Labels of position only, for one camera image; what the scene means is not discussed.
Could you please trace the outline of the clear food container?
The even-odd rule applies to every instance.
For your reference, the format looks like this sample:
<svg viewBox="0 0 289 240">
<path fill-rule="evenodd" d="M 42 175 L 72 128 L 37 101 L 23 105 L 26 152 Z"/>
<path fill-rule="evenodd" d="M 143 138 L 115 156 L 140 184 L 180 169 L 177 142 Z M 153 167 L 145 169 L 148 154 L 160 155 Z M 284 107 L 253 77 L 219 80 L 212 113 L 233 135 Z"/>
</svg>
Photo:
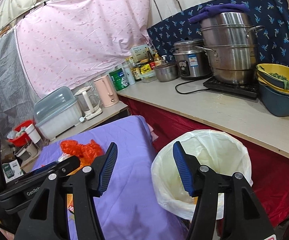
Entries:
<svg viewBox="0 0 289 240">
<path fill-rule="evenodd" d="M 155 71 L 152 70 L 152 71 L 146 72 L 144 74 L 141 74 L 140 78 L 141 78 L 143 83 L 150 83 L 150 82 L 156 80 Z"/>
</svg>

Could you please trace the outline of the green tin can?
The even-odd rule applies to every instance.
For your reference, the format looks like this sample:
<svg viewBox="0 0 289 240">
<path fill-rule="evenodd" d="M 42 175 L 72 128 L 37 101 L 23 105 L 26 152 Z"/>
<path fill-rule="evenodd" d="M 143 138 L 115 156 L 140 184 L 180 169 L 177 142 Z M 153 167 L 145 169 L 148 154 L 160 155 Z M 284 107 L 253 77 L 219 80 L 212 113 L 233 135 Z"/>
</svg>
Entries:
<svg viewBox="0 0 289 240">
<path fill-rule="evenodd" d="M 129 81 L 122 68 L 109 72 L 109 76 L 117 91 L 123 90 L 129 86 Z"/>
</svg>

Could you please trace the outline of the yellow blue stacked basins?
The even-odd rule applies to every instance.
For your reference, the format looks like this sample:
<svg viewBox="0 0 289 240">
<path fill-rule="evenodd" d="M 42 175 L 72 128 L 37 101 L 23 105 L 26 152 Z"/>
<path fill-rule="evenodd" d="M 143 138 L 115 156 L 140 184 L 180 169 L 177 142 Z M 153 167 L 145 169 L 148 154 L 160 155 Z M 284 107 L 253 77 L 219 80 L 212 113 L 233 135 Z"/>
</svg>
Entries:
<svg viewBox="0 0 289 240">
<path fill-rule="evenodd" d="M 279 117 L 289 116 L 289 67 L 281 64 L 256 65 L 260 98 L 267 110 Z"/>
</svg>

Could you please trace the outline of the purple towel on pot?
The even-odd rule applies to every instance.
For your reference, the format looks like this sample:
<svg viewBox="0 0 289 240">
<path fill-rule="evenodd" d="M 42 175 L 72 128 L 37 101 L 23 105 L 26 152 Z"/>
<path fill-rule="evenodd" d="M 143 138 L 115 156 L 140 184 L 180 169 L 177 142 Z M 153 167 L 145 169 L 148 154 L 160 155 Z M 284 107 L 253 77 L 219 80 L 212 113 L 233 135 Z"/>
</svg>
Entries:
<svg viewBox="0 0 289 240">
<path fill-rule="evenodd" d="M 195 24 L 205 20 L 207 18 L 211 18 L 213 16 L 219 15 L 224 12 L 242 12 L 247 13 L 250 12 L 250 9 L 244 4 L 220 4 L 220 5 L 212 5 L 210 7 L 202 8 L 197 15 L 188 19 L 188 22 L 191 24 Z"/>
</svg>

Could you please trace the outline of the grey lidded dish rack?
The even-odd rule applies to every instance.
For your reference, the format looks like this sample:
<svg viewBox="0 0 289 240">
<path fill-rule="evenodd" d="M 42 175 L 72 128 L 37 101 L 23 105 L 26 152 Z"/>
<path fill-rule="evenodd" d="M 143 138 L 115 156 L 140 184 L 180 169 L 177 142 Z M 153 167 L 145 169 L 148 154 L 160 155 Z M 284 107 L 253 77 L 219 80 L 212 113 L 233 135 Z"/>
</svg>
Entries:
<svg viewBox="0 0 289 240">
<path fill-rule="evenodd" d="M 65 86 L 35 103 L 33 113 L 36 128 L 50 141 L 71 127 L 79 125 L 83 116 L 78 100 Z"/>
</svg>

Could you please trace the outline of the steel rice cooker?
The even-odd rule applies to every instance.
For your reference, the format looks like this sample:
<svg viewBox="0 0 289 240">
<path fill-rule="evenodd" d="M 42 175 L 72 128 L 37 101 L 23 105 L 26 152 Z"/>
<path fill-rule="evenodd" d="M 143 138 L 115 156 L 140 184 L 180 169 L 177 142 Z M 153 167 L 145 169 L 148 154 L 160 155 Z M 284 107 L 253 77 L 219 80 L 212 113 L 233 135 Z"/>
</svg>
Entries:
<svg viewBox="0 0 289 240">
<path fill-rule="evenodd" d="M 172 52 L 176 59 L 181 78 L 189 80 L 212 75 L 207 54 L 201 49 L 203 46 L 203 39 L 174 43 Z"/>
</svg>

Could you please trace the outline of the red velvet counter skirt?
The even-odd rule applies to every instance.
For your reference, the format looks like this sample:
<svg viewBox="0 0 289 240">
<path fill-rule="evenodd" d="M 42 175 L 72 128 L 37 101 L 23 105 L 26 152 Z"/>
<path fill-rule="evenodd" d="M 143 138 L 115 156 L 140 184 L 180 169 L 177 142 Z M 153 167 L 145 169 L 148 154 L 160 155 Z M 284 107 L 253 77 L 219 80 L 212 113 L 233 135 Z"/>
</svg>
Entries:
<svg viewBox="0 0 289 240">
<path fill-rule="evenodd" d="M 153 127 L 158 136 L 153 142 L 156 151 L 186 132 L 210 128 L 124 96 L 120 96 L 120 100 L 129 106 L 132 115 L 143 116 Z M 289 216 L 289 159 L 247 140 L 241 139 L 240 142 L 246 146 L 251 159 L 253 190 L 272 226 L 276 227 Z"/>
</svg>

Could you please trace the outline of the red plastic basin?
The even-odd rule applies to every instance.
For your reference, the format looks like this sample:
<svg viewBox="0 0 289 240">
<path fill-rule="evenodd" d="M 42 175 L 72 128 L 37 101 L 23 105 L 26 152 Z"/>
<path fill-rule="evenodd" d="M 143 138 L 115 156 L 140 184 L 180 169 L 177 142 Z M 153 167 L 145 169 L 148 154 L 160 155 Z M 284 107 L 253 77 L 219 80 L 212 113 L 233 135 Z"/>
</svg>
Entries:
<svg viewBox="0 0 289 240">
<path fill-rule="evenodd" d="M 18 126 L 16 126 L 14 128 L 14 131 L 17 133 L 20 132 L 20 135 L 17 135 L 14 139 L 8 139 L 8 141 L 16 147 L 22 147 L 25 144 L 27 144 L 28 142 L 31 142 L 30 137 L 23 129 L 23 128 L 27 128 L 31 124 L 35 124 L 35 121 L 34 120 L 26 120 L 26 121 L 22 122 L 21 124 L 19 124 Z"/>
</svg>

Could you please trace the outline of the pink electric kettle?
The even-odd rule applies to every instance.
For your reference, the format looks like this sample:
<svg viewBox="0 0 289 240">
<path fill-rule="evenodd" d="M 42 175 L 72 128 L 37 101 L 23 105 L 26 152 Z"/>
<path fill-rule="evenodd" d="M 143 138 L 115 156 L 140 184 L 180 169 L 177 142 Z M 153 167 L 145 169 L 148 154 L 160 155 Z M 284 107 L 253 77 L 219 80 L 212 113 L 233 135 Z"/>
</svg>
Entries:
<svg viewBox="0 0 289 240">
<path fill-rule="evenodd" d="M 96 79 L 94 84 L 104 107 L 111 107 L 119 101 L 108 75 Z"/>
</svg>

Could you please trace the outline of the dark soy sauce bottle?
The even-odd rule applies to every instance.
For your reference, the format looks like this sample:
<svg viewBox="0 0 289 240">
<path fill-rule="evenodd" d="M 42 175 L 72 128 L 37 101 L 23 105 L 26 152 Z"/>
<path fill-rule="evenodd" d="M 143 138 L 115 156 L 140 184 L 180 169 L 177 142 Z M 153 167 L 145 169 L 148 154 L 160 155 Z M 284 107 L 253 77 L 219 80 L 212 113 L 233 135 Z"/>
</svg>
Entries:
<svg viewBox="0 0 289 240">
<path fill-rule="evenodd" d="M 155 60 L 154 60 L 154 57 L 153 57 L 152 53 L 150 52 L 149 48 L 147 48 L 147 58 L 148 58 L 149 66 L 151 67 L 151 69 L 154 69 L 155 68 Z"/>
</svg>

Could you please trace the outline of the white box on counter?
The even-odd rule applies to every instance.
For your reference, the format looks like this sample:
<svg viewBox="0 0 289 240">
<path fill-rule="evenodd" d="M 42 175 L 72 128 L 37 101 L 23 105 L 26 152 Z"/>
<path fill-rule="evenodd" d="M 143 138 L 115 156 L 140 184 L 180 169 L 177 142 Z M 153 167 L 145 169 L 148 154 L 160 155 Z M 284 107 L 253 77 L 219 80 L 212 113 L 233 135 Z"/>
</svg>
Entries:
<svg viewBox="0 0 289 240">
<path fill-rule="evenodd" d="M 140 62 L 143 59 L 147 59 L 148 58 L 148 55 L 147 55 L 148 49 L 152 53 L 151 48 L 147 44 L 142 44 L 139 46 L 132 47 L 130 49 L 130 52 L 131 52 L 131 55 L 132 55 L 134 62 Z"/>
</svg>

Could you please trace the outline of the orange snack wrapper bag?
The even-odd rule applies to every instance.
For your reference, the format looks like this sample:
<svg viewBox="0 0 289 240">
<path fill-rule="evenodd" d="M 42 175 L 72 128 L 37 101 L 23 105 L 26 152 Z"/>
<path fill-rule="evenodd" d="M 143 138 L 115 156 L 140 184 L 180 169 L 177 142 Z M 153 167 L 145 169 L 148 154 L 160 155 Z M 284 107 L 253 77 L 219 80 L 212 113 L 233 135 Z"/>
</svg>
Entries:
<svg viewBox="0 0 289 240">
<path fill-rule="evenodd" d="M 90 165 L 87 166 L 80 166 L 78 169 L 74 170 L 69 174 L 69 176 L 73 176 L 77 173 L 89 173 L 92 170 Z M 67 209 L 70 214 L 74 214 L 74 202 L 73 202 L 73 194 L 69 193 L 67 195 Z"/>
</svg>

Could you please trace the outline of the yellow seasoning packet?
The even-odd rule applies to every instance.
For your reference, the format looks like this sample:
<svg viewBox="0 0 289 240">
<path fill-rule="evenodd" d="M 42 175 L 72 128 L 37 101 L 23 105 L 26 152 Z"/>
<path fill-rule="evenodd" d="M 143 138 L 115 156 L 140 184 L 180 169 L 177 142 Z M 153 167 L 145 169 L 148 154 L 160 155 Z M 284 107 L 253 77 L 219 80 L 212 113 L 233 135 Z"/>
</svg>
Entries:
<svg viewBox="0 0 289 240">
<path fill-rule="evenodd" d="M 145 64 L 145 65 L 140 67 L 141 74 L 145 74 L 145 73 L 148 73 L 150 71 L 152 71 L 150 64 Z"/>
</svg>

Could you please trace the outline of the white trash bag bin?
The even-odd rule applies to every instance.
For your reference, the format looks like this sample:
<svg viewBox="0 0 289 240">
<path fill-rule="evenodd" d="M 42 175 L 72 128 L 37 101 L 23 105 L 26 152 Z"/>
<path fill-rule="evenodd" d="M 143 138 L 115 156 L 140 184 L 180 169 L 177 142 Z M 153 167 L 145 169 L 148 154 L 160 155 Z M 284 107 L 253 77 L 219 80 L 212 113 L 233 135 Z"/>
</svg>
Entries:
<svg viewBox="0 0 289 240">
<path fill-rule="evenodd" d="M 164 146 L 151 165 L 151 178 L 158 204 L 172 214 L 192 220 L 198 199 L 191 197 L 183 184 L 173 158 L 173 144 L 179 141 L 187 154 L 201 165 L 231 176 L 244 175 L 250 185 L 252 166 L 247 148 L 231 135 L 211 129 L 187 132 Z"/>
</svg>

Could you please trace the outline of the grey striped hanging sheet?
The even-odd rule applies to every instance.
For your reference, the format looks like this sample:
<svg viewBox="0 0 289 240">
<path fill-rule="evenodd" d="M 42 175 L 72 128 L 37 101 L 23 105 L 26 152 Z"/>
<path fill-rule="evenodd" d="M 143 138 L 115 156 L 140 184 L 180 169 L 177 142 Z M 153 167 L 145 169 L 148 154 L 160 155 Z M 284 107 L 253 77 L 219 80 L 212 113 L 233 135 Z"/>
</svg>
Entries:
<svg viewBox="0 0 289 240">
<path fill-rule="evenodd" d="M 31 87 L 22 68 L 13 32 L 0 39 L 0 134 L 33 118 Z"/>
</svg>

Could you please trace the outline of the red crumpled plastic bag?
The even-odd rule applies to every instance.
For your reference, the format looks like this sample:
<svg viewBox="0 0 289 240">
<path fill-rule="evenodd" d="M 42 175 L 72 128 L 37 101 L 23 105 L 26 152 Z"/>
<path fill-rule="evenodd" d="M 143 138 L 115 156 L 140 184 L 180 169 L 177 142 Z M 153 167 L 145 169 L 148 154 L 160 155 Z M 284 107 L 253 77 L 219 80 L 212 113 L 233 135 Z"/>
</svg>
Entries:
<svg viewBox="0 0 289 240">
<path fill-rule="evenodd" d="M 89 166 L 93 161 L 104 154 L 102 147 L 93 139 L 88 144 L 80 144 L 76 140 L 64 140 L 60 143 L 64 154 L 76 156 L 81 166 Z"/>
</svg>

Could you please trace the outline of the black induction cooktop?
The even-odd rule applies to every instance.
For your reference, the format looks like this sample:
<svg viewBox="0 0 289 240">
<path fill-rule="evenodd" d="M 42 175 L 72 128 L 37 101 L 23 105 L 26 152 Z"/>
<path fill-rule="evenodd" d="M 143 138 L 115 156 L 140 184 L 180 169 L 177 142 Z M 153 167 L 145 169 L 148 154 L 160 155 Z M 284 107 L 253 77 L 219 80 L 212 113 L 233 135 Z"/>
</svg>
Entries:
<svg viewBox="0 0 289 240">
<path fill-rule="evenodd" d="M 203 85 L 210 90 L 242 96 L 249 99 L 255 100 L 258 97 L 258 85 L 256 83 L 233 85 L 220 82 L 215 77 L 211 77 L 206 80 Z"/>
</svg>

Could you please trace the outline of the purple table cloth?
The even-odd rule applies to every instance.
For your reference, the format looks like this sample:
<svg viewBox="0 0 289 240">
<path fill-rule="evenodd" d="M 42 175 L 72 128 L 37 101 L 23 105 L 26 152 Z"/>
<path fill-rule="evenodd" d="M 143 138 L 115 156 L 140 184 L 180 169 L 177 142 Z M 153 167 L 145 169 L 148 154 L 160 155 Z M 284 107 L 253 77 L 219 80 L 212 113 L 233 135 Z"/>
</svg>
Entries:
<svg viewBox="0 0 289 240">
<path fill-rule="evenodd" d="M 151 163 L 156 156 L 149 126 L 142 116 L 131 115 L 71 136 L 80 144 L 90 140 L 107 150 L 111 142 L 118 156 L 108 189 L 95 198 L 106 239 L 185 239 L 180 220 L 156 200 Z"/>
</svg>

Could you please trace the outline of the stacked steel steamer pot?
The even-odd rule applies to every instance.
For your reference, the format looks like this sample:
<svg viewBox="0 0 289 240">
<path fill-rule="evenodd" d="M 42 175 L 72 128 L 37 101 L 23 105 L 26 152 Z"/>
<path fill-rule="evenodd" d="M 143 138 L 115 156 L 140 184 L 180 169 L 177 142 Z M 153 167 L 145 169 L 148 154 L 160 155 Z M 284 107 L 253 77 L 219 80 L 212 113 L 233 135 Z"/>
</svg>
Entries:
<svg viewBox="0 0 289 240">
<path fill-rule="evenodd" d="M 220 82 L 242 85 L 255 78 L 257 33 L 262 25 L 252 25 L 242 12 L 222 12 L 200 21 L 204 46 L 213 76 Z"/>
</svg>

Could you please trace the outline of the white green cardboard box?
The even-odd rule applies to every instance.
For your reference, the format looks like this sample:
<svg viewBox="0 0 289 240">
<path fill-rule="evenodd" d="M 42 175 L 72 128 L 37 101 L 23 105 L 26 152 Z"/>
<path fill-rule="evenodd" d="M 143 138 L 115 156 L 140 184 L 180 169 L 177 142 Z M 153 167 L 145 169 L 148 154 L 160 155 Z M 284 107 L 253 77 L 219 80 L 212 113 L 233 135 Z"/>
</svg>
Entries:
<svg viewBox="0 0 289 240">
<path fill-rule="evenodd" d="M 2 168 L 6 183 L 24 175 L 17 160 L 2 164 Z"/>
</svg>

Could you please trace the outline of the white glass kettle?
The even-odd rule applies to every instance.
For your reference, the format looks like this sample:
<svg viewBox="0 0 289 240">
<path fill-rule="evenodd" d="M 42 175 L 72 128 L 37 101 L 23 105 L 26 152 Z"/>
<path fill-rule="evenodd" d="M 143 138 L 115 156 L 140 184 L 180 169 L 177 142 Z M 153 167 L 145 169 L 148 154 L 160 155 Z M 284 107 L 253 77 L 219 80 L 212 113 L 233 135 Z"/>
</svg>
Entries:
<svg viewBox="0 0 289 240">
<path fill-rule="evenodd" d="M 96 99 L 94 99 L 91 86 L 81 88 L 74 96 L 79 102 L 85 120 L 91 120 L 102 114 L 103 111 L 100 107 L 100 101 L 96 102 Z"/>
</svg>

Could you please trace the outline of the small steel bowl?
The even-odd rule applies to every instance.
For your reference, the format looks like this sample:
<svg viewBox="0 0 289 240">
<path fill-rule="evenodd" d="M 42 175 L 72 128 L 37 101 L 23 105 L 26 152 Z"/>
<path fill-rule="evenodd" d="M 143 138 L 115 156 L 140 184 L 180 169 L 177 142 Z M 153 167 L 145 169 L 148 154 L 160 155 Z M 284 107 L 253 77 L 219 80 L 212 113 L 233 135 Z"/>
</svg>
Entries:
<svg viewBox="0 0 289 240">
<path fill-rule="evenodd" d="M 169 82 L 179 77 L 177 64 L 163 63 L 154 68 L 155 75 L 160 82 Z"/>
</svg>

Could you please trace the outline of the navy patterned cloth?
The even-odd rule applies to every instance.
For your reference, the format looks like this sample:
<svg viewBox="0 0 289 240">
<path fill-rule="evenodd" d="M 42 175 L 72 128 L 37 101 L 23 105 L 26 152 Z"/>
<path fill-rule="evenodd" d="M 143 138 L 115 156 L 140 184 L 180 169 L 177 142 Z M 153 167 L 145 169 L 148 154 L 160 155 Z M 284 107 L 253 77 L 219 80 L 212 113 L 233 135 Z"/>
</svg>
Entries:
<svg viewBox="0 0 289 240">
<path fill-rule="evenodd" d="M 177 41 L 202 38 L 200 24 L 189 19 L 199 11 L 219 4 L 243 4 L 249 9 L 252 25 L 262 25 L 257 34 L 258 60 L 289 67 L 289 9 L 287 0 L 212 0 L 198 4 L 148 28 L 148 34 L 159 55 L 174 61 L 173 44 Z"/>
</svg>

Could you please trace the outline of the pink hanging sheet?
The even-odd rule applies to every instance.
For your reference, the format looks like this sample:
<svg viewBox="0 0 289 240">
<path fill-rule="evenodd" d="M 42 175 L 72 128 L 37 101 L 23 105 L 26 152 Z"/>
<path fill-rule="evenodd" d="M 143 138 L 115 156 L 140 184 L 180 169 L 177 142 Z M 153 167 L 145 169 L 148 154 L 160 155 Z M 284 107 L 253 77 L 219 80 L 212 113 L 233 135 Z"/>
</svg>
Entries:
<svg viewBox="0 0 289 240">
<path fill-rule="evenodd" d="M 23 67 L 39 97 L 71 89 L 121 64 L 149 42 L 149 0 L 59 0 L 16 26 Z"/>
</svg>

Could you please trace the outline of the white cup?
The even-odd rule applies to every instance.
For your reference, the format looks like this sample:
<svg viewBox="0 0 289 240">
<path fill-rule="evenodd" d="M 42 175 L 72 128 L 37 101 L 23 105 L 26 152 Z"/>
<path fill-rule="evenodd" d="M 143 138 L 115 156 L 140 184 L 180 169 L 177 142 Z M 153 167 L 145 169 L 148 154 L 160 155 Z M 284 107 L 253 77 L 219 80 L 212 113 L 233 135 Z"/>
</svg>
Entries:
<svg viewBox="0 0 289 240">
<path fill-rule="evenodd" d="M 40 140 L 41 140 L 41 136 L 38 133 L 38 131 L 36 130 L 35 126 L 33 124 L 30 124 L 26 129 L 25 132 L 27 133 L 27 135 L 29 136 L 29 138 L 31 139 L 31 141 L 34 144 L 37 144 Z"/>
</svg>

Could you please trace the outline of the white slim bottle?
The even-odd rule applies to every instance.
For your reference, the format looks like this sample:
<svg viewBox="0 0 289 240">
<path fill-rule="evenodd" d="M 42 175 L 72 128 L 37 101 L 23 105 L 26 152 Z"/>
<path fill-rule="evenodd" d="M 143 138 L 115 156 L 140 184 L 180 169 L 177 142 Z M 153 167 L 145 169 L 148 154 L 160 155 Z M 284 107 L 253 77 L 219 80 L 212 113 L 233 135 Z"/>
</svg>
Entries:
<svg viewBox="0 0 289 240">
<path fill-rule="evenodd" d="M 135 78 L 132 74 L 130 66 L 128 64 L 126 64 L 123 66 L 123 68 L 124 68 L 124 72 L 127 76 L 127 80 L 129 82 L 129 85 L 131 85 L 131 86 L 134 85 L 136 83 L 136 81 L 135 81 Z"/>
</svg>

